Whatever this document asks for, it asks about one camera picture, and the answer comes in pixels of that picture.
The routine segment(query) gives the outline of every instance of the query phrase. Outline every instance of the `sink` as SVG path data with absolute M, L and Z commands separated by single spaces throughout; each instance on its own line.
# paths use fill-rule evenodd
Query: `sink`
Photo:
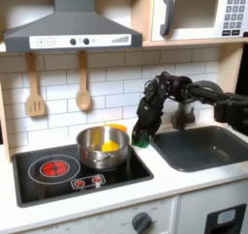
M 248 144 L 216 126 L 158 133 L 151 145 L 171 167 L 183 172 L 248 161 Z

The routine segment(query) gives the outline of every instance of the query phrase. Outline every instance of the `black stovetop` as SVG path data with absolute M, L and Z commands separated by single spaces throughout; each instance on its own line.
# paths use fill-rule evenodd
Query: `black stovetop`
M 131 147 L 128 159 L 109 171 L 87 167 L 78 158 L 77 145 L 15 155 L 17 205 L 28 207 L 153 178 Z

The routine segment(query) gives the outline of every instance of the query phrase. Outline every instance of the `white wall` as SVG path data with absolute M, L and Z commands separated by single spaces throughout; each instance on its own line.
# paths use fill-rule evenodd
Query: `white wall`
M 0 33 L 53 12 L 52 0 L 0 0 Z M 131 0 L 96 0 L 96 12 L 131 26 Z M 92 110 L 81 112 L 76 105 L 78 57 L 75 52 L 40 53 L 40 93 L 47 116 L 29 118 L 25 101 L 29 82 L 23 54 L 0 53 L 8 138 L 11 147 L 75 142 L 81 130 L 105 122 L 135 123 L 144 83 L 162 71 L 190 75 L 193 80 L 216 82 L 219 47 L 197 45 L 131 50 L 95 50 L 88 55 L 88 88 Z M 211 118 L 212 109 L 194 104 L 197 118 Z M 170 122 L 176 102 L 166 102 L 164 123 Z
M 162 71 L 189 75 L 194 81 L 216 82 L 219 47 L 182 46 L 159 50 L 98 50 L 88 54 L 88 89 L 92 110 L 82 112 L 76 105 L 78 57 L 76 53 L 39 54 L 40 93 L 46 101 L 47 116 L 30 118 L 25 113 L 29 82 L 23 54 L 0 54 L 0 79 L 11 147 L 64 143 L 75 140 L 81 130 L 108 121 L 136 120 L 144 83 Z M 209 105 L 194 104 L 197 118 L 209 118 Z M 164 123 L 177 109 L 166 102 Z

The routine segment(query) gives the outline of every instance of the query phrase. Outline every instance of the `wooden spoon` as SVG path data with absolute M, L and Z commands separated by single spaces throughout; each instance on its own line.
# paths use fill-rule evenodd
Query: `wooden spoon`
M 38 83 L 36 76 L 36 54 L 26 53 L 26 61 L 29 72 L 30 95 L 26 101 L 26 113 L 30 117 L 45 115 L 45 103 L 38 94 Z
M 80 51 L 78 53 L 79 61 L 79 78 L 80 78 L 80 89 L 77 92 L 76 102 L 77 106 L 81 110 L 87 110 L 90 107 L 90 95 L 87 91 L 87 53 Z

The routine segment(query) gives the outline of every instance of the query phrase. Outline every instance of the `microwave door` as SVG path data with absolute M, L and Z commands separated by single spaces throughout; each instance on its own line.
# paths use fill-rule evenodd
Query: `microwave door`
M 218 38 L 225 9 L 226 0 L 155 0 L 152 41 Z

